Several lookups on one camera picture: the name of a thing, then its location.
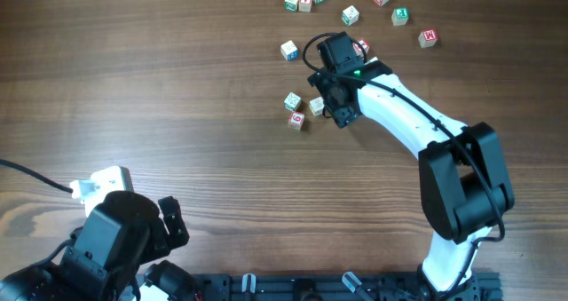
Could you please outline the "red I letter block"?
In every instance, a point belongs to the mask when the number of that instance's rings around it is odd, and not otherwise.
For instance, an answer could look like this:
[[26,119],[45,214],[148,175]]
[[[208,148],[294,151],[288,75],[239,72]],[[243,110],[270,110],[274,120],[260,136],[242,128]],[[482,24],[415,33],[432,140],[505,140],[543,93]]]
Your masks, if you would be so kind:
[[357,44],[353,44],[353,49],[359,56],[362,56],[363,52],[369,53],[369,45],[364,38],[360,38]]

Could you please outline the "blue-sided snail block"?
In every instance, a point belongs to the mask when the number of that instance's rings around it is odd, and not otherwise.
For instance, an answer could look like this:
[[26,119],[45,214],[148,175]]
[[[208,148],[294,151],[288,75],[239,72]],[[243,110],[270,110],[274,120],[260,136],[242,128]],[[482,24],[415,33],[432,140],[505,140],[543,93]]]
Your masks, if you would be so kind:
[[319,116],[323,114],[325,109],[325,103],[322,97],[317,97],[309,102],[309,109],[312,111],[313,116]]

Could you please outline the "blue P letter block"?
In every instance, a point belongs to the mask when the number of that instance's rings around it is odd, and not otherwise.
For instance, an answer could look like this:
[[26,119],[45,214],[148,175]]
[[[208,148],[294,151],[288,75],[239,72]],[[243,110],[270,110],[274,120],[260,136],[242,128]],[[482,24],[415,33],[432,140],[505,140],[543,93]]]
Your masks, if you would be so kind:
[[298,48],[292,40],[289,40],[280,46],[280,52],[286,61],[296,59],[298,56]]

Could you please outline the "green-sided bird block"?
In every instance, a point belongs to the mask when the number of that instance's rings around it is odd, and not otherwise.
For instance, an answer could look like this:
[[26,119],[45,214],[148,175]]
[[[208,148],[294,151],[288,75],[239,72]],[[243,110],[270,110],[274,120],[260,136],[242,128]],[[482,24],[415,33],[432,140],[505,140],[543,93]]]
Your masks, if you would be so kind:
[[284,100],[284,107],[291,112],[295,112],[301,103],[302,99],[294,92],[290,92]]

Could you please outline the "red 6 number block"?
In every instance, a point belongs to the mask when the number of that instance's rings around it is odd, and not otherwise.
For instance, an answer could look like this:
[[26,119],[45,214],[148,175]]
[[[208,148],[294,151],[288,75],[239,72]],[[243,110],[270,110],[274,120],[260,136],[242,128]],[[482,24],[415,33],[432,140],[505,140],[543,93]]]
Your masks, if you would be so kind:
[[293,111],[288,118],[288,127],[300,131],[304,124],[305,115],[300,112]]

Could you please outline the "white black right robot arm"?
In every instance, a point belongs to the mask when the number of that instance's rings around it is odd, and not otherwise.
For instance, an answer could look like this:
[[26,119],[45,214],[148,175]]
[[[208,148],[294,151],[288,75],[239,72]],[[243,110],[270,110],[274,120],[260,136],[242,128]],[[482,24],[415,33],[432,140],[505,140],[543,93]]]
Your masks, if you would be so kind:
[[389,131],[416,158],[422,211],[433,229],[427,257],[414,273],[385,273],[365,289],[354,273],[343,285],[362,300],[501,300],[497,273],[472,270],[479,246],[501,242],[503,215],[514,206],[501,142],[487,123],[468,126],[418,98],[380,60],[357,54],[347,33],[324,33],[321,68],[310,85],[323,112],[344,128],[365,116]]

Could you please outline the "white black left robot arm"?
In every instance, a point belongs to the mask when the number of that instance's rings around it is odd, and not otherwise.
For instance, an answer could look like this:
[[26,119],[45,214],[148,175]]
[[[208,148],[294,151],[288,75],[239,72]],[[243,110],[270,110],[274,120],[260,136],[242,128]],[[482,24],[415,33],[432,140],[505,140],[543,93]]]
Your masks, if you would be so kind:
[[113,191],[50,256],[1,280],[3,300],[118,300],[146,263],[189,241],[178,201]]

